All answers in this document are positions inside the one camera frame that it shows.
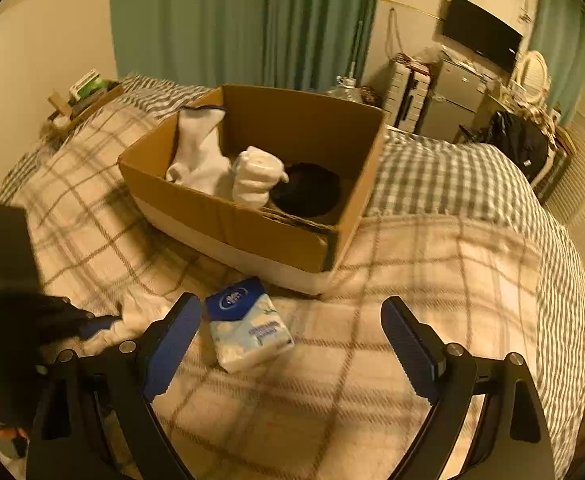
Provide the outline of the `chair with black jacket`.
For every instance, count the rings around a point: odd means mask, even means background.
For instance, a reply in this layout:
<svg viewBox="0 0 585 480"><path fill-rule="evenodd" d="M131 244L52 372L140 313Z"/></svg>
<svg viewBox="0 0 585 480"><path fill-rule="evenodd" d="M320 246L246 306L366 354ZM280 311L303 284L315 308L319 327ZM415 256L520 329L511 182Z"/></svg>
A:
<svg viewBox="0 0 585 480"><path fill-rule="evenodd" d="M540 112L513 114L498 110L486 126L460 126L454 143L484 143L498 148L534 188L553 166L557 142L555 129Z"/></svg>

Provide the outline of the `white suitcase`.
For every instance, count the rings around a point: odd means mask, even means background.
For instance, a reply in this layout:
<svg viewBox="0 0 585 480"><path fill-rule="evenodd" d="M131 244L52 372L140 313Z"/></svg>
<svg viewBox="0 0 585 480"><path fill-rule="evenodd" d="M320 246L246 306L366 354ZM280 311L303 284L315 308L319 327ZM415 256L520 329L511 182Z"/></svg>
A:
<svg viewBox="0 0 585 480"><path fill-rule="evenodd" d="M383 101L387 124L403 132L414 133L427 99L430 70L415 61L392 61L390 68L390 80Z"/></svg>

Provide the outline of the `black wall television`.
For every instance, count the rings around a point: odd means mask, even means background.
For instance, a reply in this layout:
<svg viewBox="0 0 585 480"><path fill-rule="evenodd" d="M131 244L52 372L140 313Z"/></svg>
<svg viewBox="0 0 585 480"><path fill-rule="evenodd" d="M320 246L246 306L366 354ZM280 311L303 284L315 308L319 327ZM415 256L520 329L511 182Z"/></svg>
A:
<svg viewBox="0 0 585 480"><path fill-rule="evenodd" d="M449 0L441 34L511 73L523 36L469 0Z"/></svg>

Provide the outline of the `white dressing table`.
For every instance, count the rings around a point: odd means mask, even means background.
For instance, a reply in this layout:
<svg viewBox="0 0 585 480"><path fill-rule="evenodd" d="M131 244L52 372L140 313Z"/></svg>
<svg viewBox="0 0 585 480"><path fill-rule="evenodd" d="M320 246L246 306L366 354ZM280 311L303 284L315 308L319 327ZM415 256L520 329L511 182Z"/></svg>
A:
<svg viewBox="0 0 585 480"><path fill-rule="evenodd" d="M471 127L475 142L498 148L523 173L544 205L567 173L575 148L538 107L507 108L488 94Z"/></svg>

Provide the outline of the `silver mini fridge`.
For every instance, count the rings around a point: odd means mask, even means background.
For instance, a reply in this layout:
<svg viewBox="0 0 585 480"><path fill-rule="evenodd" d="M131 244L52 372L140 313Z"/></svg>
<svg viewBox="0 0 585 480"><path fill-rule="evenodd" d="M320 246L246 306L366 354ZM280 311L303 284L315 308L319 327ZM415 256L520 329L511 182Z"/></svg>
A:
<svg viewBox="0 0 585 480"><path fill-rule="evenodd" d="M432 78L416 132L419 136L453 143L460 126L470 126L481 104L485 81L453 62L431 66Z"/></svg>

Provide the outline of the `green curtain right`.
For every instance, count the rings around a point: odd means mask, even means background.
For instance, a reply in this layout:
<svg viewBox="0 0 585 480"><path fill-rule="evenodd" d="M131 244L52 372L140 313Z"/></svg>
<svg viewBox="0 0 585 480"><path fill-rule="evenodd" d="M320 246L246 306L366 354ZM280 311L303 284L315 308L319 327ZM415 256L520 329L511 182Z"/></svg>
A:
<svg viewBox="0 0 585 480"><path fill-rule="evenodd" d="M569 125L585 81L585 6L579 0L537 0L529 48L546 61L547 105L559 105L560 125Z"/></svg>

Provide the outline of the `green gingham duvet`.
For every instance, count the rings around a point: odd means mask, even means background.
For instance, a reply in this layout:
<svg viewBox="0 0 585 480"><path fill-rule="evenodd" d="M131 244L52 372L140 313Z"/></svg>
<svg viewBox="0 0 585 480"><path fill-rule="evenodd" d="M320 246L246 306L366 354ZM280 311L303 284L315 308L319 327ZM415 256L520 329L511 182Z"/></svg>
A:
<svg viewBox="0 0 585 480"><path fill-rule="evenodd" d="M109 105L130 106L152 126L204 94L204 87L130 75ZM12 204L23 180L59 148L39 143L4 177L0 202ZM555 473L565 478L585 408L585 273L567 230L537 200L519 169L496 148L453 145L390 132L385 136L369 217L453 216L507 228L541 252L535 377L553 447Z"/></svg>

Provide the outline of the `large clear water bottle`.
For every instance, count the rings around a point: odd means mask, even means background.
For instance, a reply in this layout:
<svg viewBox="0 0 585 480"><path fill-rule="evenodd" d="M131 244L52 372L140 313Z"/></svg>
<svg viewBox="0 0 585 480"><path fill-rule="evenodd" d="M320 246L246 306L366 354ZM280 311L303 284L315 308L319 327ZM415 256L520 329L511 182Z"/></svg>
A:
<svg viewBox="0 0 585 480"><path fill-rule="evenodd" d="M356 87L356 80L352 77L338 76L335 85L326 91L327 96L344 101L363 103L361 89Z"/></svg>

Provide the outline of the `beige plaid blanket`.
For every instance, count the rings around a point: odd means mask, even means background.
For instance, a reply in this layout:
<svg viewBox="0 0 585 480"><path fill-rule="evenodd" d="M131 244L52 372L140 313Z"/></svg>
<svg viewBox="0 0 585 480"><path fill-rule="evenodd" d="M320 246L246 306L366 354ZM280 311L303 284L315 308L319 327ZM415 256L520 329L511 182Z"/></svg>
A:
<svg viewBox="0 0 585 480"><path fill-rule="evenodd" d="M23 180L46 292L120 318L130 286L207 297L235 270L154 229L117 161L152 122L109 105ZM453 216L369 217L323 295L270 287L294 347L228 374L201 327L154 408L200 479L385 479L428 412L387 338L380 307L401 297L420 321L476 356L537 358L541 252L521 234Z"/></svg>

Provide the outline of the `small cardboard box of items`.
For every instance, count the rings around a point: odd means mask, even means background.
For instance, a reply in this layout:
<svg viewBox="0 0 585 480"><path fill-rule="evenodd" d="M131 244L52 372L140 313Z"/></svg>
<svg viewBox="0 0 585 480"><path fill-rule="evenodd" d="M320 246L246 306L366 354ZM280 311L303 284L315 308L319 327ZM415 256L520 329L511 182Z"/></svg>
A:
<svg viewBox="0 0 585 480"><path fill-rule="evenodd" d="M123 94L120 81L102 77L94 68L79 78L65 98L57 90L47 98L53 113L46 118L40 129L40 139L46 142L66 140L104 105Z"/></svg>

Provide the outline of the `open cardboard box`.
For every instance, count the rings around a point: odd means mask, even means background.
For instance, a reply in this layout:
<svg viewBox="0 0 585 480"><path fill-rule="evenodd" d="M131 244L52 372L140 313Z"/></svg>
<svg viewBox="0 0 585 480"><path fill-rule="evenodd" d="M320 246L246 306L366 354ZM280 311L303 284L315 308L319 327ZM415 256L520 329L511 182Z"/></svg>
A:
<svg viewBox="0 0 585 480"><path fill-rule="evenodd" d="M232 164L225 200L166 181L178 148L178 112L217 106L221 152ZM327 96L224 84L178 107L127 148L118 166L135 203L157 229L243 274L316 296L326 292L370 198L385 133L377 107ZM321 217L286 214L270 192L299 162L341 179L337 206Z"/></svg>

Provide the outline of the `white sock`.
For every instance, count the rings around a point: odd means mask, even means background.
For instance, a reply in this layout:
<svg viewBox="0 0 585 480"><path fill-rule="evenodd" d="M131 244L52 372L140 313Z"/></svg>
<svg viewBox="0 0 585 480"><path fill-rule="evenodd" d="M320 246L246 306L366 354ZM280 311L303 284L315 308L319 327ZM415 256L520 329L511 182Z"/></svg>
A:
<svg viewBox="0 0 585 480"><path fill-rule="evenodd" d="M166 181L230 200L234 174L221 152L219 124L225 110L217 106L183 107L178 112L178 148Z"/></svg>
<svg viewBox="0 0 585 480"><path fill-rule="evenodd" d="M162 320L168 313L178 295L160 296L147 292L143 287L130 286L122 292L118 300L120 318L106 330L99 332L80 345L84 356L96 356L107 348L121 344L125 340L139 337L152 322Z"/></svg>

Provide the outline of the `white oval vanity mirror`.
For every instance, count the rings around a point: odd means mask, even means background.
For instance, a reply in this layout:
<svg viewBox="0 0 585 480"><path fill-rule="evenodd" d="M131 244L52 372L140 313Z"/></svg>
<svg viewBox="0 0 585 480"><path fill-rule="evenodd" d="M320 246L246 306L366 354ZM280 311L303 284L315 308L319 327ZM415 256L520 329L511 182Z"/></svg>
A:
<svg viewBox="0 0 585 480"><path fill-rule="evenodd" d="M551 78L544 55L538 50L527 53L516 64L509 89L518 103L543 105Z"/></svg>

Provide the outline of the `green curtain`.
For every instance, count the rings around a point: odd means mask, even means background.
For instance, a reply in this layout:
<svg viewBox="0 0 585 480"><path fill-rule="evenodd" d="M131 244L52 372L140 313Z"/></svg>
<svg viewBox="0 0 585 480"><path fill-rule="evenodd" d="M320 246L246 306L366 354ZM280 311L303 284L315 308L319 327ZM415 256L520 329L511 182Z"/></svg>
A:
<svg viewBox="0 0 585 480"><path fill-rule="evenodd" d="M363 73L377 0L110 0L120 74L323 92Z"/></svg>
<svg viewBox="0 0 585 480"><path fill-rule="evenodd" d="M585 6L579 0L537 0L529 48L546 61L547 105L559 105L560 125L569 125L585 81Z"/></svg>

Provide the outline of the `blue white tissue pack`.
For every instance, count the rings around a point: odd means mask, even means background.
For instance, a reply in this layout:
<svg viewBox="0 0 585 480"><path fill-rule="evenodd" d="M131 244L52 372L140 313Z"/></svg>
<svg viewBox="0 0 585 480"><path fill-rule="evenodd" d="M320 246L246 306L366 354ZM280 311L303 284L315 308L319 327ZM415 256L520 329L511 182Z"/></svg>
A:
<svg viewBox="0 0 585 480"><path fill-rule="evenodd" d="M246 278L204 300L215 356L228 374L248 370L294 347L289 328L260 278Z"/></svg>

